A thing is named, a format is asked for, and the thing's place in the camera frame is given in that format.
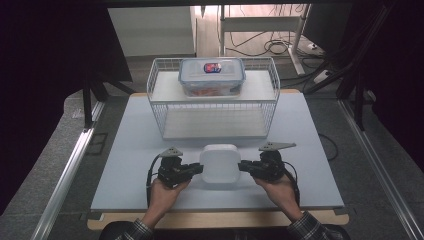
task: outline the floor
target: floor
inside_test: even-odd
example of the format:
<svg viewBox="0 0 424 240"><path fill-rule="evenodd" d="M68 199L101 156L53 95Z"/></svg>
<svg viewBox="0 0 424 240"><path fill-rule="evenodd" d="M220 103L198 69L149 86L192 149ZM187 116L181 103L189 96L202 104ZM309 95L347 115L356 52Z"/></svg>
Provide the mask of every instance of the floor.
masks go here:
<svg viewBox="0 0 424 240"><path fill-rule="evenodd" d="M289 8L286 8L284 8L285 14L289 14L287 13ZM243 12L248 15L250 14L248 9L248 6L233 6L231 16L233 14L243 15ZM266 6L261 10L261 14L273 15L280 9L280 6L277 8L276 6ZM208 7L204 18L200 20L201 17L199 17L198 56L217 56L216 12L217 8ZM246 46L238 47L237 50L250 54L260 53L264 51L263 44L271 38L271 35L270 33L263 34L246 43ZM233 34L233 41L242 43L250 36L254 36L254 34ZM288 33L274 33L273 37L284 38L287 41L289 36ZM307 39L302 38L300 49L305 52L310 51L307 48L308 43ZM231 35L228 33L226 46L232 47L231 44ZM228 56L241 56L236 55L234 51L227 51L227 53ZM313 81L296 78L296 73L287 55L283 54L274 59L280 78L287 78L282 81L283 86L303 90L304 86L308 87L314 84ZM312 72L313 67L321 63L318 58L306 61L304 66L308 72ZM128 65L133 83L125 84L136 91L145 92L145 81L150 70L151 59L146 57L129 58ZM306 96L306 99L317 131L336 143L333 145L326 138L321 139L329 158L336 156L337 153L337 157L329 164L350 215L350 222L344 227L352 239L414 239L405 231L398 214L371 167L370 160L343 115L340 103L335 98L338 84L335 82L315 94ZM97 239L100 234L98 231L86 228L86 219L120 122L120 116L128 99L128 96L120 90L109 85L106 87L112 97L106 103L99 121L101 124L97 126L95 134L107 134L107 141L100 154L92 154L96 152L95 146L88 148L60 213L54 225L51 226L48 239ZM417 222L422 226L424 223L424 192L417 189L424 184L424 175L390 133L379 123L371 106L368 104L364 107L365 132L385 170L392 178L393 184L414 213ZM0 217L1 239L30 239L44 212L84 125L81 114L82 93L77 92L69 96L65 101L64 110L65 113L39 160L5 214Z"/></svg>

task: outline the aluminum rail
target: aluminum rail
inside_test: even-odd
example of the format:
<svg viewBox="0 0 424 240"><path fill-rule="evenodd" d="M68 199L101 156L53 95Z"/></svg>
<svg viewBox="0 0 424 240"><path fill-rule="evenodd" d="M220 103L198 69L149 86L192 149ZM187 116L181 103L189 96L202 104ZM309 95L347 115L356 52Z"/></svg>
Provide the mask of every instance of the aluminum rail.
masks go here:
<svg viewBox="0 0 424 240"><path fill-rule="evenodd" d="M65 169L62 172L62 176L59 179L59 182L56 185L56 188L53 191L52 196L50 197L49 202L47 203L46 208L44 209L43 215L38 221L37 227L35 228L31 239L32 240L41 240L47 239L50 231L53 227L54 222L56 221L57 215L62 207L63 202L65 201L66 195L68 194L69 188L72 185L75 174L78 171L78 166L81 162L81 159L84 156L84 152L87 149L87 146L90 142L91 136L93 135L95 125L100 116L100 113L103 110L104 103L97 102L92 111L93 114L93 126L87 131L83 131L75 145L74 150L68 160L68 163L65 166Z"/></svg>
<svg viewBox="0 0 424 240"><path fill-rule="evenodd" d="M389 173L387 172L386 168L380 160L380 157L372 146L366 132L361 131L361 129L356 125L355 120L352 117L353 111L349 106L348 100L339 100L339 105L342 108L343 113L350 124L350 127L353 129L359 144L365 152L375 175L380 181L380 184L383 187L387 198L392 204L393 209L398 215L409 238L411 240L424 240L422 230L420 226L418 226L417 220L409 208L408 203L402 197L395 184L393 183L393 180L390 178Z"/></svg>

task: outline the white wire basket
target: white wire basket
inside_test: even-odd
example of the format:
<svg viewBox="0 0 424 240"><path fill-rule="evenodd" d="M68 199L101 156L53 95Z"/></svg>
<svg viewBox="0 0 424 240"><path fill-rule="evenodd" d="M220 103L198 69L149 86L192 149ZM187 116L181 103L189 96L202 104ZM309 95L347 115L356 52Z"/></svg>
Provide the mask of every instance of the white wire basket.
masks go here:
<svg viewBox="0 0 424 240"><path fill-rule="evenodd" d="M153 61L147 95L163 139L266 138L280 95L272 58L241 58L246 80L235 97L192 98L178 81L180 58Z"/></svg>

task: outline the white shelf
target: white shelf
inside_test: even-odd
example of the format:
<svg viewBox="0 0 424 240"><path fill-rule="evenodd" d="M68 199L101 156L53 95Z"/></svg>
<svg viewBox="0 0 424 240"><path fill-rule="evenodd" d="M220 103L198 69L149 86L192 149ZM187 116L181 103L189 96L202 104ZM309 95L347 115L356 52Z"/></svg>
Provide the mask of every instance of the white shelf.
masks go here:
<svg viewBox="0 0 424 240"><path fill-rule="evenodd" d="M275 90L267 70L246 71L240 95L232 97L187 97L178 81L178 71L160 71L157 75L151 102L180 102L180 101L274 101Z"/></svg>
<svg viewBox="0 0 424 240"><path fill-rule="evenodd" d="M259 107L187 108L168 111L163 138L265 138L266 135L265 119Z"/></svg>

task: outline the gray floor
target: gray floor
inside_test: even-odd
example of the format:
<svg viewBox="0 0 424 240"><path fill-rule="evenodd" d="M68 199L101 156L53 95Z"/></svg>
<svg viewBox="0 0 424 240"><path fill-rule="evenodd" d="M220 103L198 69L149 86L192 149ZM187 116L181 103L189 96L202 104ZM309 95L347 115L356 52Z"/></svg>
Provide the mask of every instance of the gray floor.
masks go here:
<svg viewBox="0 0 424 240"><path fill-rule="evenodd" d="M125 84L136 91L145 92L145 81L150 71L151 60L151 58L129 58L128 64L134 82ZM275 62L281 78L296 76L292 64L286 57L275 58ZM319 63L319 60L308 61L309 65ZM313 71L306 66L305 70ZM318 132L337 143L338 156L330 161L330 167L349 211L350 222L345 228L352 239L409 239L335 99L338 84L339 82L335 82L307 96L307 103ZM283 80L282 85L292 85L287 88L302 90L303 80ZM97 239L100 234L98 231L87 229L87 213L128 99L128 96L120 90L109 85L106 87L114 97L110 97L106 102L93 137L101 139L107 135L104 147L101 148L93 142L88 148L52 227L49 239ZM66 166L84 125L83 117L79 114L82 109L81 92L69 96L64 109L65 113L36 165L5 214L0 217L2 240L31 238ZM421 186L424 185L424 174L381 125L373 114L371 105L366 105L364 108L364 125L370 141L396 187L418 222L424 223L424 191L421 190ZM328 157L334 156L334 146L324 138L322 143Z"/></svg>

